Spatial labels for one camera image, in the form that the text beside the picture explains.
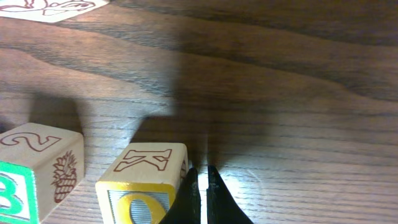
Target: printed drawing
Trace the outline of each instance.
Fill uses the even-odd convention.
[[[49,4],[47,0],[24,0],[23,5],[1,5],[0,11],[4,12],[30,12],[42,11],[43,16],[52,16],[69,11],[84,11],[91,7],[95,7],[95,3],[91,1],[69,0],[60,3]]]
[[[60,203],[67,195],[72,192],[77,183],[76,175],[76,158],[72,151],[67,152],[64,156],[57,158],[57,162],[53,165],[55,185],[54,201]]]
[[[26,142],[32,150],[42,152],[59,142],[61,139],[62,138],[54,136],[47,136],[45,138],[46,141],[43,141],[43,139],[41,139],[36,133],[14,133],[0,139],[0,143],[6,146],[15,146],[22,141]]]
[[[127,167],[134,166],[141,162],[146,162],[157,168],[158,171],[164,171],[167,163],[169,162],[172,149],[164,151],[136,151],[130,150],[123,158],[124,161],[120,162],[118,166],[113,170],[114,172],[120,172]]]

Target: yellow block border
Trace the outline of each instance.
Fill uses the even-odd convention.
[[[109,190],[130,190],[134,192],[160,192],[168,193],[169,207],[172,206],[175,200],[175,188],[170,184],[143,184],[143,183],[128,183],[128,182],[112,182],[99,181],[95,184],[97,191],[98,203],[101,209],[104,223],[113,223],[114,216],[112,213],[111,202],[109,201]]]

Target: block face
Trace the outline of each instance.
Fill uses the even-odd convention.
[[[135,195],[146,195],[148,197],[154,198],[159,202],[163,211],[168,211],[170,208],[169,195],[167,192],[136,192],[128,190],[109,190],[108,197],[111,203],[112,216],[114,217],[114,222],[116,224],[123,224],[121,222],[122,217],[119,215],[118,205],[121,202],[121,198]],[[129,205],[130,220],[135,224],[150,223],[152,216],[150,214],[151,210],[145,202],[145,199],[140,199],[136,197]]]
[[[81,138],[34,169],[40,221],[64,201],[84,177],[83,147]]]
[[[0,161],[0,222],[38,223],[33,172]]]
[[[100,181],[180,184],[187,147],[181,143],[132,143],[110,165]]]
[[[168,184],[125,182],[97,182],[96,191],[103,221],[109,224],[139,224],[139,220],[158,223],[171,207],[176,193]]]
[[[73,131],[27,123],[0,134],[0,161],[34,169],[80,136]]]

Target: pineapple illustration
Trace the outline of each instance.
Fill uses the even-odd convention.
[[[57,162],[53,165],[54,181],[51,183],[55,185],[55,203],[60,203],[76,186],[76,158],[72,151],[67,152],[62,157],[57,158]]]

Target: wooden table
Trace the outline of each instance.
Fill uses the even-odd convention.
[[[101,223],[95,182],[130,141],[188,146],[203,223],[209,163],[255,223],[398,223],[389,2],[118,0],[56,24],[0,18],[2,131],[85,135],[86,177],[44,223]]]

